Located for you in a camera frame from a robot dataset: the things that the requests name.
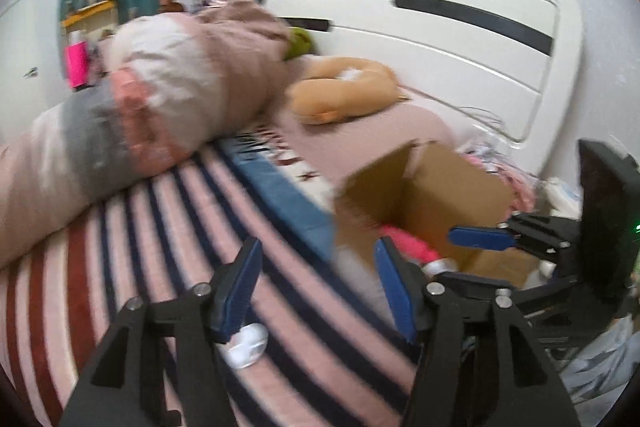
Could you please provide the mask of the light blue square device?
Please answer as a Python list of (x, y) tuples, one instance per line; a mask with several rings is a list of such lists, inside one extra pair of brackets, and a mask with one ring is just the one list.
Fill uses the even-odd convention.
[(459, 270), (454, 259), (442, 257), (423, 239), (419, 239), (403, 229), (393, 227), (393, 225), (383, 225), (378, 231), (382, 236), (389, 237), (407, 260), (419, 265), (428, 279), (432, 279), (440, 273)]

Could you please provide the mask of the white earbuds case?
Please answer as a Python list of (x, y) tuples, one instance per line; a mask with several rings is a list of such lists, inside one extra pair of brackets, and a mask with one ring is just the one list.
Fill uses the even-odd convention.
[(269, 340), (268, 329), (260, 323), (246, 324), (228, 343), (218, 343), (218, 351), (232, 368), (238, 371), (255, 364), (264, 354)]

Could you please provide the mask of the cardboard box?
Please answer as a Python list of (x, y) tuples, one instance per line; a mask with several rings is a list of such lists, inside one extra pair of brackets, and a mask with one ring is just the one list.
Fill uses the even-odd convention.
[(382, 225), (395, 225), (457, 262), (463, 272), (522, 287), (538, 267), (531, 255), (510, 248), (488, 251), (450, 244), (453, 227), (492, 228), (515, 209), (518, 191), (495, 174), (435, 142), (409, 142), (346, 178), (334, 196), (334, 241), (370, 270)]

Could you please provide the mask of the striped bed blanket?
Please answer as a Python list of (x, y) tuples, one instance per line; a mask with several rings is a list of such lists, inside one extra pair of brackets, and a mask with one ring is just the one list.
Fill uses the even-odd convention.
[(132, 297), (175, 298), (264, 247), (247, 321), (265, 353), (228, 369), (243, 426), (396, 426), (416, 351), (333, 268), (331, 185), (263, 124), (81, 213), (1, 272), (1, 373), (54, 426), (82, 367)]

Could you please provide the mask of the pink ribbed pillow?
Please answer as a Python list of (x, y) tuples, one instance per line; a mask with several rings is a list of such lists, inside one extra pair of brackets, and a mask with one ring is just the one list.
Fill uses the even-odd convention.
[(285, 93), (303, 78), (311, 57), (280, 63), (279, 92), (271, 106), (268, 129), (272, 132), (272, 161), (291, 168), (292, 179), (309, 184), (307, 194), (321, 206), (330, 205), (334, 188), (350, 174), (401, 145), (436, 142), (450, 150), (456, 145), (454, 132), (445, 121), (407, 95), (405, 101), (368, 116), (337, 124), (302, 124), (288, 108)]

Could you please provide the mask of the white bed headboard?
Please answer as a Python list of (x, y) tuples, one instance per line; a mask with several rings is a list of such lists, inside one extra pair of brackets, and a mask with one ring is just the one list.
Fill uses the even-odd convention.
[(390, 66), (410, 92), (490, 131), (544, 169), (582, 58), (576, 0), (264, 0), (326, 55)]

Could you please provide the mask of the brown plush toy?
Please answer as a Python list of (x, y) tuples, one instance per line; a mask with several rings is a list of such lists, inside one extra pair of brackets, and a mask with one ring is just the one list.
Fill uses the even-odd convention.
[(285, 93), (288, 108), (309, 126), (368, 116), (407, 98), (393, 69), (357, 57), (315, 56)]

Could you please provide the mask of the rolled pink grey duvet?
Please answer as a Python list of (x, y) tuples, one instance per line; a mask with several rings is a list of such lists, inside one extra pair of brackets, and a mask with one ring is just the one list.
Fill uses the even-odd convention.
[(2, 262), (247, 127), (302, 70), (288, 54), (291, 38), (291, 27), (255, 0), (120, 26), (105, 76), (2, 146)]

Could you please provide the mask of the green plush toy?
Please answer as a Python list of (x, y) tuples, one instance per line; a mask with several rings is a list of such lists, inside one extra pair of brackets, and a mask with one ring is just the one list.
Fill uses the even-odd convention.
[(292, 26), (288, 36), (288, 50), (284, 57), (285, 61), (291, 61), (294, 58), (313, 53), (314, 39), (310, 32), (305, 28)]

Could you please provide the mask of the pink bag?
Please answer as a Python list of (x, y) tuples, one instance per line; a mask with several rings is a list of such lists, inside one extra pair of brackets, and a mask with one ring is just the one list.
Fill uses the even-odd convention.
[(88, 84), (89, 51), (86, 35), (82, 30), (68, 34), (68, 43), (64, 50), (67, 80), (74, 90), (84, 89)]

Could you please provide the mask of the white door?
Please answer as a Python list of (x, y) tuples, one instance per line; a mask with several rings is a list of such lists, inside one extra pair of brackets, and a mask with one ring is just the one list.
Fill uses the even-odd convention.
[(13, 140), (67, 94), (56, 53), (58, 36), (38, 0), (1, 10), (1, 141)]

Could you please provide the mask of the yellow shelf cabinet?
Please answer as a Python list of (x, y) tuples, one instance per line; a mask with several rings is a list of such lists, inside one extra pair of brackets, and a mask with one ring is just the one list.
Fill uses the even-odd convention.
[(61, 22), (66, 41), (74, 31), (81, 31), (91, 40), (99, 40), (104, 30), (114, 31), (118, 26), (118, 4), (116, 0), (104, 0), (85, 6), (67, 15)]

